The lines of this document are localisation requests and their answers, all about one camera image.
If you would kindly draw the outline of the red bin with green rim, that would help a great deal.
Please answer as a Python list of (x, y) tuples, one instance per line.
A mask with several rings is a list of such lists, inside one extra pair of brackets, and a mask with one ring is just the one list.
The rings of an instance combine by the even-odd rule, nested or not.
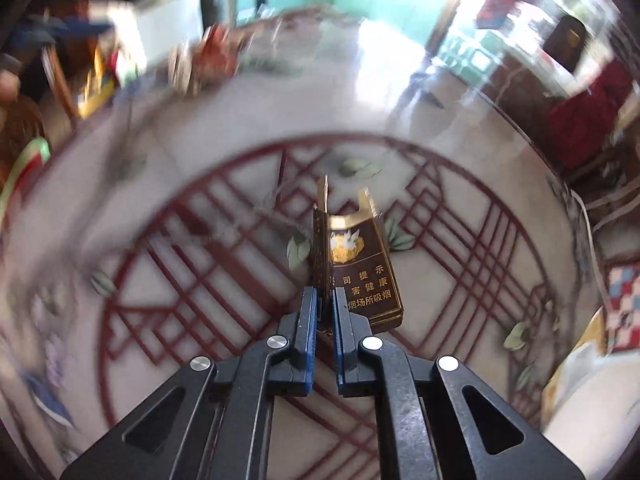
[(1, 220), (4, 220), (9, 206), (16, 200), (18, 192), (50, 159), (49, 142), (43, 138), (32, 139), (27, 144), (11, 168), (1, 189)]

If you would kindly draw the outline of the dark brown handbag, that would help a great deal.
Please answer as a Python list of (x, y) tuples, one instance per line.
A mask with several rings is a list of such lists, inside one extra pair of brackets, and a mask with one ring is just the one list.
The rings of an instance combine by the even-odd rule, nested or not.
[(573, 15), (565, 14), (544, 40), (542, 50), (572, 74), (582, 57), (587, 40), (588, 32), (584, 23)]

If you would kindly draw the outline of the crumpled red paper trash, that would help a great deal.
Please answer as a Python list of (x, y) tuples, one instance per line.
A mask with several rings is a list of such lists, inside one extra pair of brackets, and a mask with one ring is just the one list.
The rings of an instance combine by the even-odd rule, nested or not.
[(221, 84), (235, 76), (240, 55), (252, 36), (224, 24), (213, 24), (196, 44), (180, 44), (167, 63), (171, 87), (195, 96), (206, 84)]

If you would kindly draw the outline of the checkered red blue cushion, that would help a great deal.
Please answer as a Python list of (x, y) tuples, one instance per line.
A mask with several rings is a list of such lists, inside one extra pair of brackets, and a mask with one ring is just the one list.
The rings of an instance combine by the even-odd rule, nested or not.
[(605, 306), (605, 328), (608, 352), (639, 349), (639, 263), (619, 261), (610, 264), (605, 273), (608, 303)]

